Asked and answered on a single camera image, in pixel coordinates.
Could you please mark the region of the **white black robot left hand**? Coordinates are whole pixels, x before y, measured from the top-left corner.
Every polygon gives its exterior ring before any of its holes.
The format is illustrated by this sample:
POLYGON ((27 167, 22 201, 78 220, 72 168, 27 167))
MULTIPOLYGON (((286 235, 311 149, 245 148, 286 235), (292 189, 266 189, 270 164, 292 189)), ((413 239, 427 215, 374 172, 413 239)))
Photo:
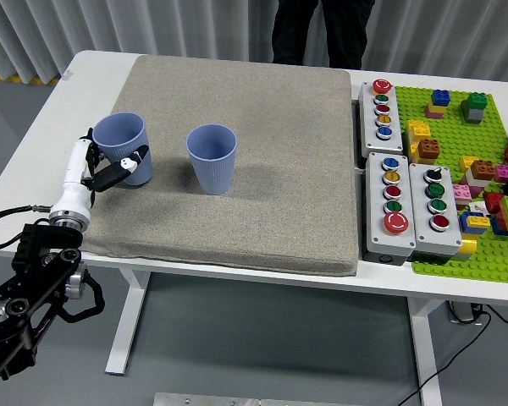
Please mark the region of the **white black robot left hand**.
POLYGON ((63 182, 63 194, 51 207, 49 222, 55 226, 86 231, 91 220, 94 194, 110 189, 136 173, 148 152, 148 144, 143 144, 127 157, 96 172, 95 168, 103 159, 103 154, 89 130, 86 136, 75 142, 63 182))

